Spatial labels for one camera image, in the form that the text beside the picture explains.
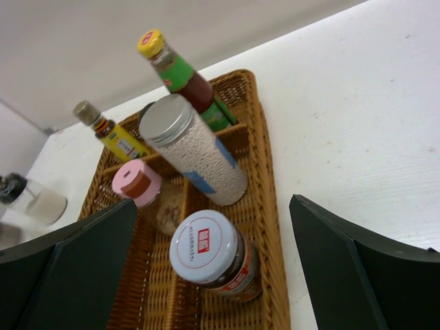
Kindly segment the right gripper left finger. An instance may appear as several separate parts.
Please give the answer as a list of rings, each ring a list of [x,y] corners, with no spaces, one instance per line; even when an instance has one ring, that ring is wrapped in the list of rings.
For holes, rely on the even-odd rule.
[[[1,251],[2,329],[106,329],[138,210],[124,199]]]

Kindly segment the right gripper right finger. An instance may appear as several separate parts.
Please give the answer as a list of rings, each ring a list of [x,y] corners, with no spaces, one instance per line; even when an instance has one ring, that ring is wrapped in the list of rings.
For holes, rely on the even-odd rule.
[[[439,328],[439,251],[380,235],[302,195],[289,211],[319,329]]]

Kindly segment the yellow-cap brown sauce bottle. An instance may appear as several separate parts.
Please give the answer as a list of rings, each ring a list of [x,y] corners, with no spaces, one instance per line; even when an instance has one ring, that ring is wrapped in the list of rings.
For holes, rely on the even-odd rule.
[[[237,123],[212,85],[168,44],[158,29],[144,34],[137,42],[137,50],[151,64],[167,90],[187,99],[212,131]]]

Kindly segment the tall silver-lid bead jar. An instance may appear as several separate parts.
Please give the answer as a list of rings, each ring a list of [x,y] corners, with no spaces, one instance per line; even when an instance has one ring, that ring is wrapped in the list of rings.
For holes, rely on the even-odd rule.
[[[142,115],[145,142],[218,206],[236,203],[248,188],[238,162],[184,97],[164,96]]]

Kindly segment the chrome-top glass shaker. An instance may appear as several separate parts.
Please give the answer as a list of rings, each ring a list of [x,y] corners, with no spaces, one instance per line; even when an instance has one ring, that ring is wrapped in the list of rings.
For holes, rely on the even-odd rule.
[[[18,173],[1,176],[1,205],[41,226],[56,223],[67,208],[67,198]]]

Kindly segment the pink-lid spice jar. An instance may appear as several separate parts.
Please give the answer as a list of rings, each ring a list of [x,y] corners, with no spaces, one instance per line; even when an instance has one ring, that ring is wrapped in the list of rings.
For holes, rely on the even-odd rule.
[[[112,189],[132,199],[143,219],[172,236],[179,226],[183,203],[181,187],[164,179],[140,159],[124,164],[114,175]]]

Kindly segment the white-lid red-label jar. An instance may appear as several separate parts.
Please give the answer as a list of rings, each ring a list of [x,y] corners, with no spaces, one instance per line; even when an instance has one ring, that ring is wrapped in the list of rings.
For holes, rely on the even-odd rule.
[[[169,250],[182,279],[244,303],[261,292],[259,251],[220,212],[200,210],[176,229]]]

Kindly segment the small gold-cap yellow bottle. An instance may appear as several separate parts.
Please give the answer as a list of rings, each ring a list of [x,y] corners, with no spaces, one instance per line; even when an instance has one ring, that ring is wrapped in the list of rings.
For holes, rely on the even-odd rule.
[[[91,127],[95,137],[122,163],[139,159],[150,151],[122,126],[106,119],[88,100],[79,102],[73,114],[86,126]]]

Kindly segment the small dark-lid pepper shaker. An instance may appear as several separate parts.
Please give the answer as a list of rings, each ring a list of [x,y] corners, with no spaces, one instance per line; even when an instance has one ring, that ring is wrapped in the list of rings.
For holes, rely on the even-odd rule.
[[[137,116],[138,122],[140,122],[142,120],[142,118],[144,117],[144,114],[155,104],[155,102],[150,102],[148,103],[145,107],[143,107]]]

